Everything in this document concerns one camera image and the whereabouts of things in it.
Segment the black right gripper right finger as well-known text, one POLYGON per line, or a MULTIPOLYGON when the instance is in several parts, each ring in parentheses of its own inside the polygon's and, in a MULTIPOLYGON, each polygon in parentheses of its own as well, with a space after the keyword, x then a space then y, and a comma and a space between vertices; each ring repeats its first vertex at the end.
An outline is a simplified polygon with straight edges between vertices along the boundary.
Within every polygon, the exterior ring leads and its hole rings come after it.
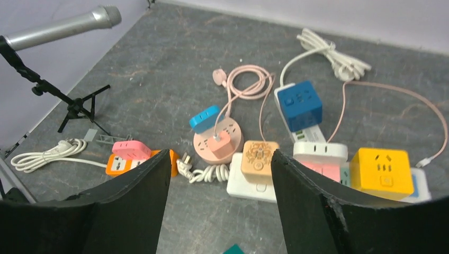
POLYGON ((288 253, 448 253, 448 197, 411 204, 372 196, 280 150, 271 169, 288 253))

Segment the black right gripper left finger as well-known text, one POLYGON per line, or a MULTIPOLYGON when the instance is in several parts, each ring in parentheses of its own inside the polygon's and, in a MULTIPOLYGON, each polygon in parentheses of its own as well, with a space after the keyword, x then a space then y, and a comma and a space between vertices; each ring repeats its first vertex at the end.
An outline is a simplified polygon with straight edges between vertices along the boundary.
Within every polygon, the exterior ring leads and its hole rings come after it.
POLYGON ((62 201, 2 201, 1 253, 155 253, 171 168, 165 149, 62 201))

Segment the orange power strip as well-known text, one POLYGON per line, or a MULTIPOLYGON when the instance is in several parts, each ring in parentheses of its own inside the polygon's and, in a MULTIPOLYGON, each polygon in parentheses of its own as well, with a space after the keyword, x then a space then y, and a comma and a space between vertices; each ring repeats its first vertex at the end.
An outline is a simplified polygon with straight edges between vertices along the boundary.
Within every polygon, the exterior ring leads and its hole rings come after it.
MULTIPOLYGON (((169 150, 169 154, 171 161, 171 177, 176 177, 178 175, 176 160, 179 159, 179 155, 172 149, 169 150)), ((145 161, 146 159, 124 160, 115 154, 111 154, 106 165, 105 173, 111 177, 116 177, 134 169, 145 161)))

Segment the white adapter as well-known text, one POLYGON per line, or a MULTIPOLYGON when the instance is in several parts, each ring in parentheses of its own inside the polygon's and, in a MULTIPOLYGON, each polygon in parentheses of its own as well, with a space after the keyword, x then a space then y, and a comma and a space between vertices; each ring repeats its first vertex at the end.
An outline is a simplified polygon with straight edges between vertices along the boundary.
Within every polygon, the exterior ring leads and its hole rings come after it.
POLYGON ((299 162, 342 164, 348 159, 348 147, 341 143, 298 141, 293 147, 293 158, 299 162))

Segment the pink adapter plug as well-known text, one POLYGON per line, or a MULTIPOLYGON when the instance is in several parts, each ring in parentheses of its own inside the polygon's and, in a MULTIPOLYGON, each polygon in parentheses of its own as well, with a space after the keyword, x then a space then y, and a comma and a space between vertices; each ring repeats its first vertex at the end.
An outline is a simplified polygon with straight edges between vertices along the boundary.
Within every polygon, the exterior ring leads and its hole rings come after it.
POLYGON ((112 153, 124 160, 149 159, 151 149, 137 140, 118 141, 112 147, 112 153))

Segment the long white power strip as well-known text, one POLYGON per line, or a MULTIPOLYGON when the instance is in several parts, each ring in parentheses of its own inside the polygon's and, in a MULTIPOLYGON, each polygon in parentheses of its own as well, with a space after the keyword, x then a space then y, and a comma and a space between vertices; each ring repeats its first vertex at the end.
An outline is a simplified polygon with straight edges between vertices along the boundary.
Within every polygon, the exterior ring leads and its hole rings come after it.
MULTIPOLYGON (((254 199, 257 201, 276 203, 276 195, 272 185, 253 184, 246 180, 241 172, 243 154, 235 153, 229 166, 229 179, 227 183, 227 193, 232 197, 254 199)), ((420 203, 432 199, 428 189, 427 178, 424 170, 411 168, 414 192, 403 198, 406 203, 420 203)))

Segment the tan dragon cube socket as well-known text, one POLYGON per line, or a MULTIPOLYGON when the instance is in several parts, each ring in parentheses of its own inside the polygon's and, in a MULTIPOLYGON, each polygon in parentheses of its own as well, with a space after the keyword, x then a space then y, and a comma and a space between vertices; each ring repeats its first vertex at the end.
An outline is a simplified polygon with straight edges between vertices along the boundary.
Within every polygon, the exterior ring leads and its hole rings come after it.
POLYGON ((273 185, 271 161, 280 146, 273 141, 248 140, 243 147, 241 172, 253 184, 273 185))

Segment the yellow cube socket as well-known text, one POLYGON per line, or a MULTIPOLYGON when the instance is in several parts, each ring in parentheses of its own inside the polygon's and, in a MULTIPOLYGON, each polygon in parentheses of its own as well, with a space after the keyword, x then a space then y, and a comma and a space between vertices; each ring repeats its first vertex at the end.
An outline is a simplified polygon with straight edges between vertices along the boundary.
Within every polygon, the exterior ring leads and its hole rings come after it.
POLYGON ((349 171, 351 187, 373 196, 400 201, 414 192, 405 150, 359 148, 349 171))

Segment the pink cube charger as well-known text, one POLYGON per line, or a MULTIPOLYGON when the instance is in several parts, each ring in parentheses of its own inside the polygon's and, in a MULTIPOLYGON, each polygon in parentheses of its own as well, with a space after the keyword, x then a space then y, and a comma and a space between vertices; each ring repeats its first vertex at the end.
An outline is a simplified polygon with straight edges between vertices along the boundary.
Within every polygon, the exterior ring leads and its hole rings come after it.
POLYGON ((227 131, 221 131, 207 139, 207 146, 217 159, 223 159, 234 151, 234 144, 227 131))

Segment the pink round socket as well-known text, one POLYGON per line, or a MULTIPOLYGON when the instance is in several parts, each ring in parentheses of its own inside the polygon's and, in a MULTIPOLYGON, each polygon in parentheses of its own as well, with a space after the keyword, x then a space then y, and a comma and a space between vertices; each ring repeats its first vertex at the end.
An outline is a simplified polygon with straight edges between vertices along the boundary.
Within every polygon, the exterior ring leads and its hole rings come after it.
POLYGON ((242 152, 244 146, 243 133, 239 124, 232 118, 227 117, 218 122, 216 127, 212 127, 201 134, 195 134, 193 138, 194 150, 205 162, 210 165, 228 164, 232 160, 232 156, 235 153, 242 152), (227 131, 231 140, 235 146, 234 151, 224 157, 223 159, 217 159, 215 155, 210 151, 207 146, 207 139, 221 131, 227 131))

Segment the blue adapter plug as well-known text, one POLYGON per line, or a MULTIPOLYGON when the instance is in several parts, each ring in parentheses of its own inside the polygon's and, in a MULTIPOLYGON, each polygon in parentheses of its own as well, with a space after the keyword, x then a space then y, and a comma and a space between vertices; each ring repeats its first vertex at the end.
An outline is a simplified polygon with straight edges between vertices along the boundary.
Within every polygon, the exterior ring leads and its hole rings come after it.
POLYGON ((220 113, 221 109, 217 105, 212 105, 189 120, 192 130, 196 134, 201 134, 212 128, 220 113))

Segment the pink cube socket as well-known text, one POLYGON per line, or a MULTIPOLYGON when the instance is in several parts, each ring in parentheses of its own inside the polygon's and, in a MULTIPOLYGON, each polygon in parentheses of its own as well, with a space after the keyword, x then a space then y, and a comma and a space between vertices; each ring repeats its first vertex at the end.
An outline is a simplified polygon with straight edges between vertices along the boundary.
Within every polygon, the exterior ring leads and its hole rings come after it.
POLYGON ((307 168, 326 176, 336 182, 340 182, 340 165, 338 164, 320 164, 317 162, 301 162, 307 168))

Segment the blue cube socket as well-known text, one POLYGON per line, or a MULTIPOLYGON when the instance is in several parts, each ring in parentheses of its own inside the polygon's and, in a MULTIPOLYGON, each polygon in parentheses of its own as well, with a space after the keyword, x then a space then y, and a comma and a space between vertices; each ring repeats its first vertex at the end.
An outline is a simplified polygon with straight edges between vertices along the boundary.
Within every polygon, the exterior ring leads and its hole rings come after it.
POLYGON ((275 98, 290 132, 322 122, 322 101, 311 81, 279 87, 275 90, 275 98))

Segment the grey lego truss piece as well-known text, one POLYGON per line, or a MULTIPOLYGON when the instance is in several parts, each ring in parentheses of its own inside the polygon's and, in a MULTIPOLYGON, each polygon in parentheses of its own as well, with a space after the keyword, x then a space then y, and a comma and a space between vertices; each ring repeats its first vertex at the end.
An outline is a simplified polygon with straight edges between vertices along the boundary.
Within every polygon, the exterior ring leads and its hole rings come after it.
POLYGON ((132 135, 130 134, 128 134, 125 138, 99 134, 95 141, 98 143, 114 145, 116 142, 130 141, 130 140, 133 140, 132 135))

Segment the white power strip with USB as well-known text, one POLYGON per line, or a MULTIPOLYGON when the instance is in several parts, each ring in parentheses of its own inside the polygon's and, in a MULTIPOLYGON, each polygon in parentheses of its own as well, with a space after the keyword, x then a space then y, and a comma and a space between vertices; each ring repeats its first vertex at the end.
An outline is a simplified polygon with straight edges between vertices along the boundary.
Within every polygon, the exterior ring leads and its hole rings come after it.
POLYGON ((278 108, 280 116, 284 122, 284 125, 289 133, 289 136, 290 136, 292 142, 298 142, 298 141, 325 142, 326 141, 326 139, 324 138, 324 135, 319 127, 319 124, 311 126, 309 128, 303 129, 303 130, 300 130, 300 131, 297 131, 297 132, 290 132, 286 126, 286 122, 285 122, 283 116, 281 115, 280 108, 279 108, 276 98, 275 98, 275 101, 276 101, 276 106, 278 108))

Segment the teal small block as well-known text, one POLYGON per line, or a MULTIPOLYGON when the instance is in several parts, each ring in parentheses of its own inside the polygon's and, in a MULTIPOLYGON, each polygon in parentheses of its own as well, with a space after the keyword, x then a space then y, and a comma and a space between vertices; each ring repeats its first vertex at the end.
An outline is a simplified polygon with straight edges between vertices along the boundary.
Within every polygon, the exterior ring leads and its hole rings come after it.
POLYGON ((245 254, 239 245, 234 244, 229 249, 227 249, 223 254, 245 254))

